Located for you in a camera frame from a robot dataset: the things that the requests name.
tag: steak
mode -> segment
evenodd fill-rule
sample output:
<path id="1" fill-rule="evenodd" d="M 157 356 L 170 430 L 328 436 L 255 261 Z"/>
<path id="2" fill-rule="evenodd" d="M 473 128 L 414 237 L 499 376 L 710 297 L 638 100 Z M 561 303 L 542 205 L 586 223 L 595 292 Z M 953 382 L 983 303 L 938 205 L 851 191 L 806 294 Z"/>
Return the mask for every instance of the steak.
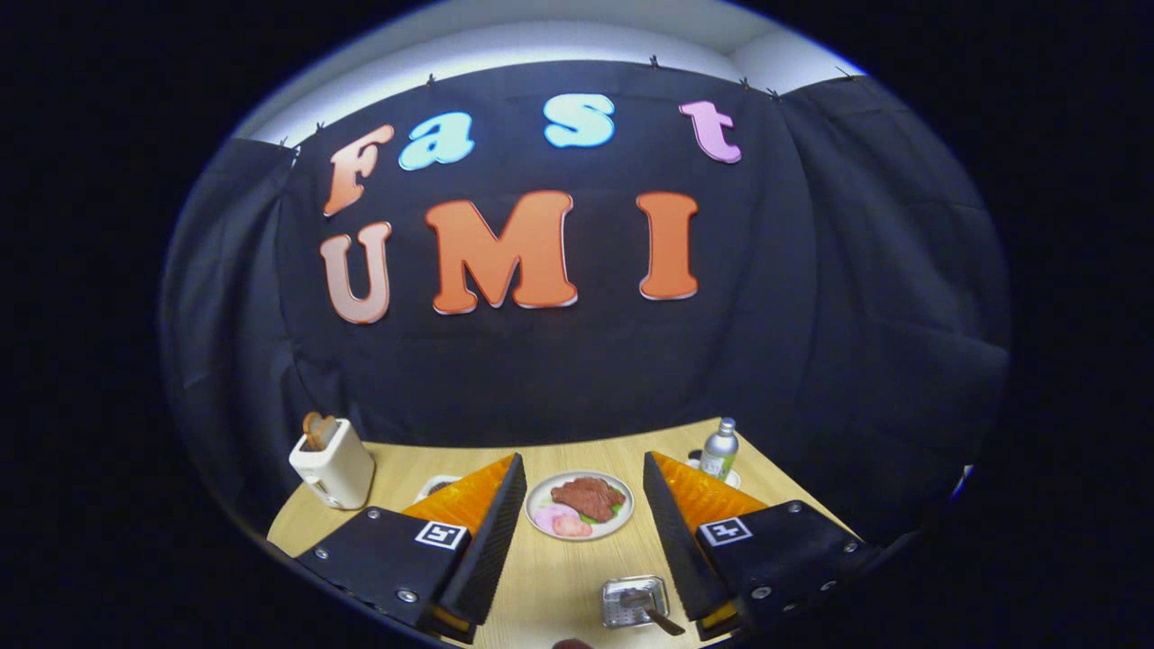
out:
<path id="1" fill-rule="evenodd" d="M 609 505 L 624 505 L 625 494 L 609 486 L 609 483 L 602 480 L 601 478 L 577 478 L 572 482 L 575 486 L 580 488 L 595 491 L 598 493 L 604 493 L 606 498 L 609 499 Z"/>
<path id="2" fill-rule="evenodd" d="M 554 502 L 568 505 L 577 512 L 604 523 L 613 517 L 614 505 L 622 505 L 624 495 L 609 487 L 600 478 L 577 478 L 549 492 Z"/>

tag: letter m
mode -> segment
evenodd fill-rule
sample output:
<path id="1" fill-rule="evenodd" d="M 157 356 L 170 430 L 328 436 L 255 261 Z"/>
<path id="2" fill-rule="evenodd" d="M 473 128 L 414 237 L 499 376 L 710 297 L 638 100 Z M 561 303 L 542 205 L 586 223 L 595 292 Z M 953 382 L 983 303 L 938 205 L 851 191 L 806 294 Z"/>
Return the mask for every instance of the letter m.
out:
<path id="1" fill-rule="evenodd" d="M 477 308 L 477 294 L 465 286 L 466 268 L 489 306 L 500 307 L 518 263 L 520 285 L 512 299 L 519 306 L 544 308 L 577 301 L 577 288 L 565 275 L 564 253 L 564 219 L 572 206 L 572 196 L 563 192 L 525 194 L 500 239 L 472 202 L 435 206 L 425 215 L 436 231 L 441 266 L 441 292 L 433 308 L 444 315 Z"/>

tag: letter u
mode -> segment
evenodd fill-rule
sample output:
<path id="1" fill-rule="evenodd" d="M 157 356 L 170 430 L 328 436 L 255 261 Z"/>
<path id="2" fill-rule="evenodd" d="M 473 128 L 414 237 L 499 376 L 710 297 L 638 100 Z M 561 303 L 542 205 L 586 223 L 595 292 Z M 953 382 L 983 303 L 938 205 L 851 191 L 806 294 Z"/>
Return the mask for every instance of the letter u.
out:
<path id="1" fill-rule="evenodd" d="M 353 296 L 349 284 L 346 255 L 352 246 L 349 234 L 331 237 L 321 244 L 329 300 L 340 318 L 354 324 L 372 324 L 389 311 L 389 269 L 384 263 L 384 241 L 391 233 L 392 226 L 384 221 L 366 225 L 357 233 L 357 240 L 365 246 L 368 266 L 368 297 L 365 299 Z"/>

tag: plate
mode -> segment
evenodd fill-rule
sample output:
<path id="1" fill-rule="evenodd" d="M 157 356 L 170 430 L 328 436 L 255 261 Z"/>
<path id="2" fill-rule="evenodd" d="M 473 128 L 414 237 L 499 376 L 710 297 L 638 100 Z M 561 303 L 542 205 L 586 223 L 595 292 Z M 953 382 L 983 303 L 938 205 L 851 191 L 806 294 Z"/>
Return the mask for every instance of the plate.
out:
<path id="1" fill-rule="evenodd" d="M 702 461 L 690 458 L 685 461 L 685 464 L 697 469 L 702 465 Z M 741 476 L 737 475 L 737 471 L 729 469 L 729 475 L 725 477 L 725 484 L 732 486 L 733 488 L 741 488 Z"/>
<path id="2" fill-rule="evenodd" d="M 616 514 L 612 519 L 609 519 L 604 523 L 598 523 L 595 521 L 589 522 L 592 520 L 587 519 L 580 522 L 577 522 L 577 520 L 575 520 L 572 523 L 567 525 L 567 529 L 574 532 L 574 535 L 580 535 L 580 536 L 562 536 L 560 534 L 556 534 L 552 527 L 545 528 L 538 524 L 537 522 L 538 514 L 542 509 L 550 506 L 557 507 L 557 509 L 554 510 L 554 516 L 549 519 L 550 521 L 552 519 L 555 517 L 572 519 L 572 514 L 576 514 L 577 512 L 567 505 L 557 505 L 553 502 L 553 495 L 550 492 L 553 491 L 553 487 L 559 487 L 577 478 L 601 478 L 602 480 L 608 483 L 610 487 L 624 494 L 625 497 L 624 503 L 621 505 L 621 508 L 617 509 Z M 525 516 L 529 517 L 529 522 L 532 523 L 534 528 L 552 536 L 553 538 L 560 538 L 561 540 L 593 540 L 595 538 L 608 536 L 620 530 L 622 525 L 624 525 L 625 522 L 629 521 L 629 517 L 632 515 L 634 515 L 634 492 L 630 491 L 630 488 L 625 485 L 625 483 L 621 482 L 620 479 L 598 471 L 565 471 L 563 473 L 557 473 L 555 476 L 541 480 L 537 486 L 534 486 L 529 492 L 529 495 L 525 498 Z M 582 535 L 582 532 L 585 531 L 585 529 L 589 529 L 591 531 L 589 531 L 589 534 Z"/>

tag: metal container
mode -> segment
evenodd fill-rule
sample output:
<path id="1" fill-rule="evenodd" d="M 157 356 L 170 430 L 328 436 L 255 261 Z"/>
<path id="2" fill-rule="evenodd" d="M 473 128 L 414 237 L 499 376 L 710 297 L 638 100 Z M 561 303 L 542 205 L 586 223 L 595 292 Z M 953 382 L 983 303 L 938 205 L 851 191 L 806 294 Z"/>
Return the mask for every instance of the metal container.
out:
<path id="1" fill-rule="evenodd" d="M 622 606 L 621 595 L 629 590 L 649 592 L 658 613 L 669 617 L 669 600 L 665 580 L 657 575 L 642 575 L 609 580 L 601 587 L 601 624 L 605 628 L 625 628 L 653 624 L 642 606 Z"/>
<path id="2" fill-rule="evenodd" d="M 702 449 L 702 471 L 725 482 L 737 455 L 737 435 L 734 434 L 734 422 L 726 417 L 721 419 L 718 431 L 705 440 Z"/>

